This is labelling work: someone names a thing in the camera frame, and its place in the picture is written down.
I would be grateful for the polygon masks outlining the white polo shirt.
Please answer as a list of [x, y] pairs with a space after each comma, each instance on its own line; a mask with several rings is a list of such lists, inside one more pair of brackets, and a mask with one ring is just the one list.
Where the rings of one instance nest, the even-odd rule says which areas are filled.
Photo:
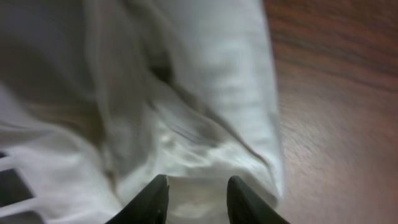
[[166, 175], [165, 223], [276, 211], [284, 163], [261, 1], [2, 1], [1, 222], [106, 223]]

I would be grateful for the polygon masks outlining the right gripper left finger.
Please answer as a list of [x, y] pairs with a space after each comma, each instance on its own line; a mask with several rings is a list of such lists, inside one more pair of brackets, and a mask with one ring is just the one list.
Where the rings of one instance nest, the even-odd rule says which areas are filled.
[[106, 224], [165, 224], [168, 204], [167, 176], [157, 175]]

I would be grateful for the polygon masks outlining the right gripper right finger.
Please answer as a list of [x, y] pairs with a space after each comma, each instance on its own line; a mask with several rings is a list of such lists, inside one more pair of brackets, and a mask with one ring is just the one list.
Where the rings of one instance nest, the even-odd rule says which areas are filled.
[[226, 203], [230, 224], [290, 224], [236, 175], [228, 180]]

